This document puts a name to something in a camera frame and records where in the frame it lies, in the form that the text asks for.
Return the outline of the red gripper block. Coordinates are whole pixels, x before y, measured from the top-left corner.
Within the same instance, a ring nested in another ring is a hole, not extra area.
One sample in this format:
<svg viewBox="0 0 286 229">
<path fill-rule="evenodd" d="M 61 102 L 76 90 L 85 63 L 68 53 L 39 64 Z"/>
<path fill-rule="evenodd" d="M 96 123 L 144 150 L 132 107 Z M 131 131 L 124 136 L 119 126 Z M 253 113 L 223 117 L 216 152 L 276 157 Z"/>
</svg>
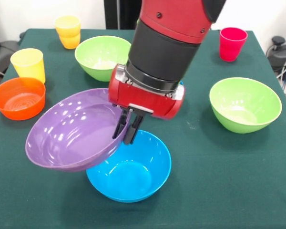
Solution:
<svg viewBox="0 0 286 229">
<path fill-rule="evenodd" d="M 116 139 L 125 130 L 123 142 L 131 145 L 144 119 L 144 116 L 137 115 L 129 125 L 131 110 L 138 109 L 161 119 L 173 119 L 183 104 L 185 87 L 179 84 L 168 97 L 166 94 L 146 90 L 136 83 L 128 84 L 127 80 L 125 66 L 117 64 L 109 83 L 109 101 L 123 107 L 112 138 Z"/>
</svg>

